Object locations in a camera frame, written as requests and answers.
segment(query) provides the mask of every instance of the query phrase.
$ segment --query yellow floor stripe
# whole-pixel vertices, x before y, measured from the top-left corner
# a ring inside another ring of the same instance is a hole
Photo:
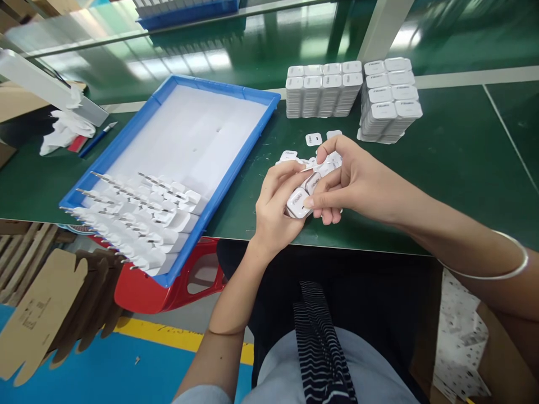
[[[129,317],[120,317],[114,332],[191,352],[197,352],[202,341],[202,334]],[[253,365],[253,361],[254,345],[244,343],[241,363]]]

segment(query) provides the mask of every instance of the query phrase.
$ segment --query wooden pallet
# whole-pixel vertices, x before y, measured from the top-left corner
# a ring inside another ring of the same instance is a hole
[[[52,245],[74,239],[75,235],[51,223],[32,223],[24,235],[0,235],[0,303],[17,306]]]

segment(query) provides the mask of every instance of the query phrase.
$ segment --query red plastic stool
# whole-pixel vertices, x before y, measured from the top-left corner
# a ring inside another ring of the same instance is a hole
[[[191,271],[197,261],[204,255],[217,252],[215,238],[202,237],[168,289],[161,287],[140,269],[131,270],[133,264],[125,264],[122,268],[114,293],[116,304],[126,310],[141,314],[157,314],[177,309],[203,297],[221,292],[225,287],[225,275],[221,267],[217,268],[215,281],[207,289],[198,293],[189,293],[187,286],[192,280]]]

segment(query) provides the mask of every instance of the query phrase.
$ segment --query striped cloth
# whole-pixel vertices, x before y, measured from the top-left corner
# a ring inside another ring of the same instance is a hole
[[[294,304],[299,364],[307,404],[357,403],[346,358],[322,287],[301,281],[303,302]]]

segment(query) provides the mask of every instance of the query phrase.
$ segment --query dark pants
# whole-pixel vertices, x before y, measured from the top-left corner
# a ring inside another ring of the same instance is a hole
[[[230,279],[246,241],[220,240],[219,264]],[[268,351],[294,329],[293,303],[299,281],[324,289],[333,324],[359,335],[393,366],[420,402],[427,398],[409,367],[421,306],[428,287],[430,258],[290,245],[268,265],[258,289],[249,329],[254,335],[252,385]]]

